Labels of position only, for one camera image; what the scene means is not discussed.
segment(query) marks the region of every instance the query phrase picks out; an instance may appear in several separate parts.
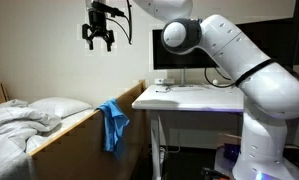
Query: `blanket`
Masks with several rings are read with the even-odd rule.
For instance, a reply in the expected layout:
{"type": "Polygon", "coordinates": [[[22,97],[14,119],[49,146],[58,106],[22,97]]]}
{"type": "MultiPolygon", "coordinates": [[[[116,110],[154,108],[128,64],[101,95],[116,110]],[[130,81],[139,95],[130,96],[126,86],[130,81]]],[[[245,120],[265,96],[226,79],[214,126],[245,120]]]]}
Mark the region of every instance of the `blanket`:
{"type": "Polygon", "coordinates": [[[0,179],[36,179],[26,141],[51,131],[61,118],[14,103],[0,105],[0,179]]]}

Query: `blue towel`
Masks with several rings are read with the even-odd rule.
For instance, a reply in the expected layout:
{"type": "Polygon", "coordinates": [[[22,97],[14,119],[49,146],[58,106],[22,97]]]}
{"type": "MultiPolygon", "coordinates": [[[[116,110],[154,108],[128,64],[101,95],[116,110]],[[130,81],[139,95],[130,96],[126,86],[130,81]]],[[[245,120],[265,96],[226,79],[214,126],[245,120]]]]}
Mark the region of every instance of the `blue towel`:
{"type": "Polygon", "coordinates": [[[129,124],[129,119],[119,108],[115,98],[108,100],[99,106],[104,113],[104,151],[113,152],[120,159],[125,145],[122,139],[123,128],[129,124]]]}

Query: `bed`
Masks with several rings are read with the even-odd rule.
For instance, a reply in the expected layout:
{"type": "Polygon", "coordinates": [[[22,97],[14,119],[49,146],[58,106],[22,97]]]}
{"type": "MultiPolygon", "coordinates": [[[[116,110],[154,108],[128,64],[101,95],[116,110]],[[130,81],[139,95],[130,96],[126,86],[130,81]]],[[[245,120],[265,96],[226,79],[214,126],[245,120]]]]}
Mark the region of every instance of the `bed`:
{"type": "MultiPolygon", "coordinates": [[[[130,119],[123,133],[126,147],[121,159],[102,150],[104,115],[100,110],[90,111],[28,152],[38,179],[130,179],[138,158],[148,155],[145,111],[131,107],[143,91],[144,81],[141,81],[116,98],[130,119]]],[[[0,103],[7,100],[0,83],[0,103]]]]}

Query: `white desk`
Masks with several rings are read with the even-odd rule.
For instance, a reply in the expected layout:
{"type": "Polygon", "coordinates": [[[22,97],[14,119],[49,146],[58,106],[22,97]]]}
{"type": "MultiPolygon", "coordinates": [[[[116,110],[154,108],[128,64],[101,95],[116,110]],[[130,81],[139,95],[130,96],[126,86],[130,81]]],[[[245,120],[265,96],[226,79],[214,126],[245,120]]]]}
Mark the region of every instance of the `white desk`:
{"type": "Polygon", "coordinates": [[[152,85],[132,103],[134,109],[151,110],[153,179],[161,179],[160,110],[242,112],[243,93],[238,88],[210,85],[178,87],[152,85]]]}

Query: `desk leg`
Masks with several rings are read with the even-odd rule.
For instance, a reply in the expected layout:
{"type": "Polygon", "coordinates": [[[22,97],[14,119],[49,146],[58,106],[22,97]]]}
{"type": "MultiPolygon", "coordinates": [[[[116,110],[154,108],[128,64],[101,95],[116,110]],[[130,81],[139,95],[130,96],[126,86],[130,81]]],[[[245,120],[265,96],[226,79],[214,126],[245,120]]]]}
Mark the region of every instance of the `desk leg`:
{"type": "Polygon", "coordinates": [[[161,179],[160,167],[160,138],[159,138],[159,113],[157,111],[150,112],[151,120],[151,149],[152,149],[152,165],[153,165],[153,180],[161,179]]]}

